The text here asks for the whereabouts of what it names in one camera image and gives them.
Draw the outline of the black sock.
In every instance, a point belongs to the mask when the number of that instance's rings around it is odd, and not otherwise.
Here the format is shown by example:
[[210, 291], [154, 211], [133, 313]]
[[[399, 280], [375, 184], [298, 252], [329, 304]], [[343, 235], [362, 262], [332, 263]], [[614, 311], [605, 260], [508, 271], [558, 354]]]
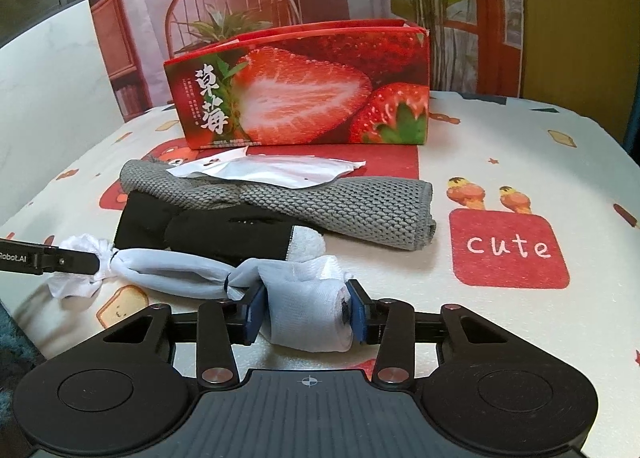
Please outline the black sock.
[[277, 212], [247, 204], [188, 210], [137, 191], [122, 211], [114, 246], [170, 250], [232, 266], [252, 257], [306, 262], [326, 253], [321, 233]]

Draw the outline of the white knotted cloth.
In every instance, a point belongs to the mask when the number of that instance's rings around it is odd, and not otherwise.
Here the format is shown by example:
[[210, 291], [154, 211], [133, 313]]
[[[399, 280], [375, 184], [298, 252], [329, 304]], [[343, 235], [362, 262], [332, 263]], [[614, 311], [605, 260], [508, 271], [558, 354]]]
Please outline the white knotted cloth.
[[57, 270], [47, 279], [55, 299], [89, 297], [110, 278], [192, 300], [240, 300], [251, 285], [264, 285], [268, 317], [262, 335], [272, 344], [309, 353], [344, 353], [354, 333], [347, 319], [350, 295], [337, 258], [320, 255], [322, 236], [296, 227], [296, 248], [283, 261], [251, 257], [232, 266], [206, 257], [154, 249], [118, 249], [91, 235], [72, 236], [63, 249], [87, 253], [99, 263], [89, 275]]

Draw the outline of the white plastic wrapper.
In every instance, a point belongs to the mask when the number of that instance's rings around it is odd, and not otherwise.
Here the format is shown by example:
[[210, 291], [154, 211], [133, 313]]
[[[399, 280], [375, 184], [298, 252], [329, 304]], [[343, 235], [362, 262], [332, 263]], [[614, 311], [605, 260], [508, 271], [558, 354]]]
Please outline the white plastic wrapper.
[[335, 181], [362, 169], [366, 161], [347, 161], [315, 155], [249, 155], [247, 148], [232, 149], [172, 166], [167, 172], [179, 178], [202, 176], [223, 181], [305, 189]]

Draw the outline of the white cartoon print tablecloth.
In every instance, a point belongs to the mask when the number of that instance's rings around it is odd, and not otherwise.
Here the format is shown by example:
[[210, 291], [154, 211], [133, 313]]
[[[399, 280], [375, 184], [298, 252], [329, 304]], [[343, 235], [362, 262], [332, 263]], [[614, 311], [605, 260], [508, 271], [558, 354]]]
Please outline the white cartoon print tablecloth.
[[[326, 235], [326, 251], [370, 296], [394, 297], [417, 311], [458, 303], [561, 358], [597, 390], [599, 410], [584, 446], [588, 457], [639, 457], [639, 167], [604, 129], [540, 102], [494, 103], [432, 92], [424, 146], [281, 146], [252, 155], [311, 155], [367, 161], [360, 175], [406, 176], [433, 185], [432, 243], [421, 251], [387, 250]], [[114, 239], [126, 201], [116, 184], [128, 160], [179, 165], [207, 157], [186, 147], [174, 110], [154, 110], [123, 125], [54, 176], [1, 225], [1, 236], [60, 244], [91, 233]], [[447, 196], [465, 178], [479, 193], [464, 258], [452, 258], [449, 216], [470, 200]], [[531, 215], [515, 217], [500, 201], [510, 186]], [[497, 260], [476, 283], [472, 259]], [[90, 299], [53, 299], [46, 276], [1, 273], [1, 303], [47, 357], [111, 325], [119, 306], [139, 309], [126, 281], [104, 281]]]

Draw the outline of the grey knitted cloth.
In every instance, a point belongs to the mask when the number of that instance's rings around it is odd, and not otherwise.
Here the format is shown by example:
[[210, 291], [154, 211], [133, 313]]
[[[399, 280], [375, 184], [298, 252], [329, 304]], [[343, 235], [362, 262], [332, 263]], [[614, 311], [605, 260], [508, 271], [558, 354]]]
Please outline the grey knitted cloth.
[[162, 162], [130, 160], [119, 184], [187, 210], [254, 205], [361, 241], [419, 251], [430, 244], [436, 221], [432, 184], [390, 176], [341, 177], [316, 187], [288, 189], [212, 176], [180, 178]]

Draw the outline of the red strawberry cardboard box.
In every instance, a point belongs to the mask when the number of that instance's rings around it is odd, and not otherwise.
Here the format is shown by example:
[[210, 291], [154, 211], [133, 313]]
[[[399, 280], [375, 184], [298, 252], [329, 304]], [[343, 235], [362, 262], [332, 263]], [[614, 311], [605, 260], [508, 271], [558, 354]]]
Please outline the red strawberry cardboard box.
[[192, 149], [426, 140], [430, 33], [405, 20], [266, 28], [164, 69]]

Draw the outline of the yellow board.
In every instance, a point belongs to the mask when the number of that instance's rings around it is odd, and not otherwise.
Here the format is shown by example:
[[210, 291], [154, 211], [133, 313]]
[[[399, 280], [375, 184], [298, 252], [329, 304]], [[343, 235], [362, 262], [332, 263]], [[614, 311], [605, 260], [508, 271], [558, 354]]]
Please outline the yellow board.
[[639, 0], [524, 0], [522, 95], [622, 140], [636, 95]]

